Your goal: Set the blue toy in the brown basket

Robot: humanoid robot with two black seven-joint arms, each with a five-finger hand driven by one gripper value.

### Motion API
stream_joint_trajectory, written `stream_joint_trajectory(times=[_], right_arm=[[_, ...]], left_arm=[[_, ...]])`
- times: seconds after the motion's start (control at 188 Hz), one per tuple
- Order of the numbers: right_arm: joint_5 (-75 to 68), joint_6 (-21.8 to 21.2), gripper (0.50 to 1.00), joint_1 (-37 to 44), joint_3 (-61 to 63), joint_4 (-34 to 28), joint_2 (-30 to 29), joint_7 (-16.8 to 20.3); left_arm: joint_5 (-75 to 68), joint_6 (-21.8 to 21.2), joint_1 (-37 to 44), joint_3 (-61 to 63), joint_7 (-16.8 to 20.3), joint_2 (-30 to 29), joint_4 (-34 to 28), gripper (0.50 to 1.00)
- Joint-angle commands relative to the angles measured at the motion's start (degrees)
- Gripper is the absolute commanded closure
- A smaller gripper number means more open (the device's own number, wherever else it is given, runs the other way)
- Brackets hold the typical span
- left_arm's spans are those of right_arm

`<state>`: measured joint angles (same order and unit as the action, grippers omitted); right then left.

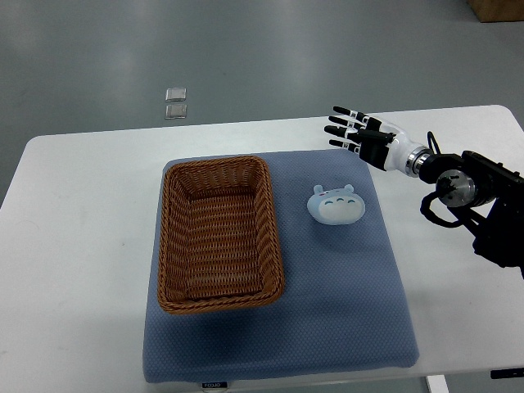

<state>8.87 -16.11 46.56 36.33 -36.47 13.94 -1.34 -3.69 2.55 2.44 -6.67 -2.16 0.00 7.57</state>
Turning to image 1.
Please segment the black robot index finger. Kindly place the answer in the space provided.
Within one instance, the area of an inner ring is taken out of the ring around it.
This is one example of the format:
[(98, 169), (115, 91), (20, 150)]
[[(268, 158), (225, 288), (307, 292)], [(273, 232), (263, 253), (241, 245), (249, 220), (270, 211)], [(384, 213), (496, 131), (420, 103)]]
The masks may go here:
[(354, 121), (365, 121), (368, 118), (368, 115), (366, 115), (363, 112), (360, 111), (354, 111), (351, 109), (347, 109), (345, 107), (341, 106), (334, 106), (332, 108), (337, 114), (344, 115)]

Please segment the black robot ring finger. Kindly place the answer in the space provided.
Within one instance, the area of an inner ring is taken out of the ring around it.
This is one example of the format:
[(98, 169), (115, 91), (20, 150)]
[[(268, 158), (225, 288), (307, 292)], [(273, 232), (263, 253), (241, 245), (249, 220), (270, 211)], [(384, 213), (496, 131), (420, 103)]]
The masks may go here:
[(344, 139), (359, 139), (359, 131), (353, 128), (337, 127), (333, 125), (327, 125), (324, 127), (324, 131), (335, 137)]

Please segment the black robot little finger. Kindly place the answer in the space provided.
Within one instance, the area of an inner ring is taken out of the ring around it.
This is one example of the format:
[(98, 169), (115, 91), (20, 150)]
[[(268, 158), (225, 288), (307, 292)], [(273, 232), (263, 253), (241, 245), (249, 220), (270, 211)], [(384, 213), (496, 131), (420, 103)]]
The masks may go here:
[(335, 139), (330, 139), (328, 141), (328, 143), (331, 146), (345, 149), (345, 150), (350, 151), (350, 152), (352, 152), (354, 154), (359, 154), (360, 145), (355, 144), (353, 142), (343, 142), (343, 141), (339, 141), (339, 140), (335, 140)]

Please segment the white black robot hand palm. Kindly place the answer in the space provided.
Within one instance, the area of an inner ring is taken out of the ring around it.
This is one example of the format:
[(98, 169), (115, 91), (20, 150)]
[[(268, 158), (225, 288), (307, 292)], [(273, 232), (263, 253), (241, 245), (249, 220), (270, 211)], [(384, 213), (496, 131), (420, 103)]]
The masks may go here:
[(399, 170), (407, 176), (417, 176), (415, 163), (422, 155), (422, 144), (413, 142), (408, 134), (394, 124), (368, 117), (362, 129), (394, 133), (392, 143), (376, 144), (360, 142), (359, 158), (371, 166), (383, 170)]

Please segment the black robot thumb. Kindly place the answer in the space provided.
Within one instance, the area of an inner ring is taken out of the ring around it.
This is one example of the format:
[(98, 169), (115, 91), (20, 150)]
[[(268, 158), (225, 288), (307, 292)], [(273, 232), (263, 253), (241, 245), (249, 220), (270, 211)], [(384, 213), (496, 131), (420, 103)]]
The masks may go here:
[(361, 137), (362, 143), (370, 142), (376, 144), (388, 144), (392, 143), (395, 139), (394, 133), (384, 133), (371, 129), (360, 129), (358, 135)]

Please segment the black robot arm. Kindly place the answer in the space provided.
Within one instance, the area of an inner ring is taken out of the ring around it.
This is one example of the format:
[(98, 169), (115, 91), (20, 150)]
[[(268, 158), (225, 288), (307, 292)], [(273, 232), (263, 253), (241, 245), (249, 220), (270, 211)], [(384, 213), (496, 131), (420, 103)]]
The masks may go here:
[(421, 214), (443, 228), (465, 227), (475, 254), (501, 268), (523, 267), (523, 179), (518, 172), (474, 152), (445, 154), (433, 133), (413, 142), (394, 124), (360, 111), (333, 108), (330, 144), (351, 151), (372, 167), (398, 170), (435, 189)]

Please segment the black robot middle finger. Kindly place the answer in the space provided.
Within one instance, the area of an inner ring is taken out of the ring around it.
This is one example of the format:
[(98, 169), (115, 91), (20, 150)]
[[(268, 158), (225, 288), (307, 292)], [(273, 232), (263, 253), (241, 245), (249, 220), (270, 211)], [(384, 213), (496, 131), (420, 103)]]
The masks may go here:
[(347, 120), (341, 117), (330, 115), (328, 117), (328, 120), (331, 122), (330, 125), (327, 126), (328, 129), (339, 129), (339, 130), (347, 130), (347, 129), (353, 129), (353, 130), (359, 130), (363, 128), (363, 125), (358, 122), (354, 122), (351, 120)]

